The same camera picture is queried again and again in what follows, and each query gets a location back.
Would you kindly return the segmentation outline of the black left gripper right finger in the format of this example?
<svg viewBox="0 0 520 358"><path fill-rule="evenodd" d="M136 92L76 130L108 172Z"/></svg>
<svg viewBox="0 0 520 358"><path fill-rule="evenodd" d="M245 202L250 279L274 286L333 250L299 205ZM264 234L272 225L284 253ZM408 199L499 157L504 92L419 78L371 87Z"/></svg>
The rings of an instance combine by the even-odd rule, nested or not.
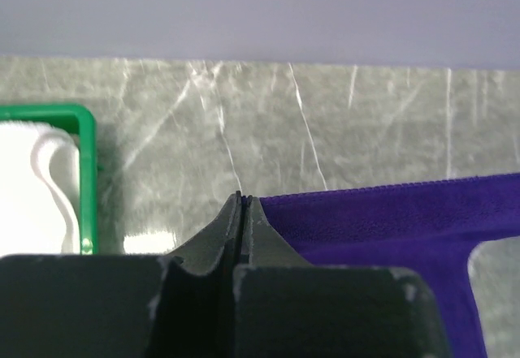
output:
<svg viewBox="0 0 520 358"><path fill-rule="evenodd" d="M240 266L313 268L269 223L260 199L249 196L240 248Z"/></svg>

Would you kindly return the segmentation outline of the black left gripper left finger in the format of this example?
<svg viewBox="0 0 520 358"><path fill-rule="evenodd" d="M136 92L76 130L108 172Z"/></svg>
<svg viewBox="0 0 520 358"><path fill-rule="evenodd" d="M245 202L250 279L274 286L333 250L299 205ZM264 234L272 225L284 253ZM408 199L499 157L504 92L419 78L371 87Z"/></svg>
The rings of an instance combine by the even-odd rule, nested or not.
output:
<svg viewBox="0 0 520 358"><path fill-rule="evenodd" d="M243 197L234 192L213 221L172 252L164 291L169 356L229 356L242 218Z"/></svg>

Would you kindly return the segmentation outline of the purple towel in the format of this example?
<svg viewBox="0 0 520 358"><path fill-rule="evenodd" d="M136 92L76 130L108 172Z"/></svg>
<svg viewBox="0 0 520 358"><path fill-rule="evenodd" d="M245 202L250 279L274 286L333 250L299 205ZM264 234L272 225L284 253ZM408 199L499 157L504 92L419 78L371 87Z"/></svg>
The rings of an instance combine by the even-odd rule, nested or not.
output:
<svg viewBox="0 0 520 358"><path fill-rule="evenodd" d="M259 199L314 267L237 270L235 356L486 356L468 260L518 235L518 175Z"/></svg>

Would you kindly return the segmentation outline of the large white waffle towel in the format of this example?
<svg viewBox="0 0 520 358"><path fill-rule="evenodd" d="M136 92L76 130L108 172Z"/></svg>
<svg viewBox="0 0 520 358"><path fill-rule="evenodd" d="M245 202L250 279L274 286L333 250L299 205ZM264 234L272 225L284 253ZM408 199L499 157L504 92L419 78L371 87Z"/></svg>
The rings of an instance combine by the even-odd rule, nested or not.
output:
<svg viewBox="0 0 520 358"><path fill-rule="evenodd" d="M1 122L1 255L80 253L80 152L48 123Z"/></svg>

